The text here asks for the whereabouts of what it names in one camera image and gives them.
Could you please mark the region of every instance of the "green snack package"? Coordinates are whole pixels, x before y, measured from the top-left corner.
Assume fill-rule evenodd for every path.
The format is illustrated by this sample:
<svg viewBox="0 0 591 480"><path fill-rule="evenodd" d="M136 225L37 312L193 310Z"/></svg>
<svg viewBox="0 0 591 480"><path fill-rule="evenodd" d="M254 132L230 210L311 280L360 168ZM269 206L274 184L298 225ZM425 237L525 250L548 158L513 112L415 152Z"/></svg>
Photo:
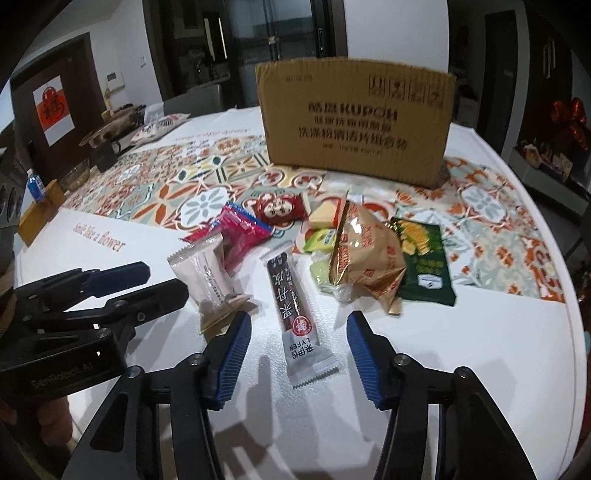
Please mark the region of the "green snack package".
<svg viewBox="0 0 591 480"><path fill-rule="evenodd" d="M323 228L317 230L304 244L304 252L331 253L335 247L336 230Z"/></svg>
<svg viewBox="0 0 591 480"><path fill-rule="evenodd" d="M397 296L454 306L456 293L438 225L391 218L387 227L400 238L407 270Z"/></svg>

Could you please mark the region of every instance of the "ceiling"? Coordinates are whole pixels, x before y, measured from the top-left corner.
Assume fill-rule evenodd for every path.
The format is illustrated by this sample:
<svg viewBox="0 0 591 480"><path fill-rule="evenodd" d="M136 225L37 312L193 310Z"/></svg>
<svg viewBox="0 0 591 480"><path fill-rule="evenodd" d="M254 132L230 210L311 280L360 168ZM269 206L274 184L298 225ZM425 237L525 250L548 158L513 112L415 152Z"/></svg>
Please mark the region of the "ceiling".
<svg viewBox="0 0 591 480"><path fill-rule="evenodd" d="M70 32L107 20L121 2L122 0L73 0L41 30L25 56Z"/></svg>

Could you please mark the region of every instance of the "patterned tablecloth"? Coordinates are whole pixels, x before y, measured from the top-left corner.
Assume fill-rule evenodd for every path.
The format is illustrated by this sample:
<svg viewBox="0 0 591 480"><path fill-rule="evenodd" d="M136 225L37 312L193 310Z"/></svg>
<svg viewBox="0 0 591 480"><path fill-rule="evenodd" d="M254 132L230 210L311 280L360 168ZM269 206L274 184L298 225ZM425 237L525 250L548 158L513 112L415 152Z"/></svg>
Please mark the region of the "patterned tablecloth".
<svg viewBox="0 0 591 480"><path fill-rule="evenodd" d="M450 180L427 190L397 182L269 163L264 137L197 140L123 156L64 206L185 231L203 228L233 200L252 207L286 190L316 200L349 190L383 219L403 216L441 227L454 284L564 302L548 249L515 187L497 172L447 158ZM275 230L301 247L307 224Z"/></svg>

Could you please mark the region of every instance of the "white table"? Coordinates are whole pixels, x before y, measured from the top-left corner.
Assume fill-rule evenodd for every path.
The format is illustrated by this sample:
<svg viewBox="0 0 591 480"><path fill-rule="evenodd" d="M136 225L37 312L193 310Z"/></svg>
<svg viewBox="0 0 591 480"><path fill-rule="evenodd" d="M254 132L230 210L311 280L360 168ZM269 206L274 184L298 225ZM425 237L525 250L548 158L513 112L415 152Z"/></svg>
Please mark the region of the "white table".
<svg viewBox="0 0 591 480"><path fill-rule="evenodd" d="M212 135L229 129L262 133L257 109L229 111L189 122L163 138ZM475 287L456 287L454 308L405 302L400 318L388 317L369 298L340 306L318 296L307 273L298 271L310 300L322 342L340 358L338 374L293 390L285 376L280 323L258 260L262 246L248 255L237 280L254 296L253 330L233 399L211 413L215 441L227 478L372 478L387 428L388 413L368 401L345 335L347 315L364 311L374 332L388 337L398 352L425 367L453 371L471 367L484 383L521 442L540 480L554 480L569 465L582 422L586 355L577 298L560 251L543 217L507 165L471 129L452 125L446 153L495 168L518 186L548 245L564 287L566 304L507 295ZM113 252L73 231L78 222L109 231L126 243ZM47 225L17 259L18 283L28 283L70 268L109 268L142 260L152 270L150 284L173 278L166 257L182 245L182 234L66 209ZM95 307L104 299L88 299ZM169 368L204 347L190 303L137 329L128 364L147 371ZM83 431L113 381L70 396L74 421ZM435 468L437 409L429 415L426 474ZM163 439L170 425L163 415ZM173 478L170 442L163 443L165 477Z"/></svg>

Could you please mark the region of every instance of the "red snack wrapper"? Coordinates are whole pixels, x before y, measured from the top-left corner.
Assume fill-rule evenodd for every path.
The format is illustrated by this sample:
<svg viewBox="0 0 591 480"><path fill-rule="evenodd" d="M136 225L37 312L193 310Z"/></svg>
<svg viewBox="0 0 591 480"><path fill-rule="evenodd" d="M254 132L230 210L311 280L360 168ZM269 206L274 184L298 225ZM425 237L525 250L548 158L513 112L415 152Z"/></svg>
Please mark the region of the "red snack wrapper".
<svg viewBox="0 0 591 480"><path fill-rule="evenodd" d="M217 218L206 228L183 238L183 241L192 244L213 233L222 234L224 268L232 271L252 248L273 234L273 229L254 218L241 206L227 202Z"/></svg>
<svg viewBox="0 0 591 480"><path fill-rule="evenodd" d="M282 193L266 202L259 202L255 214L267 225L304 220L310 214L310 204L305 193Z"/></svg>

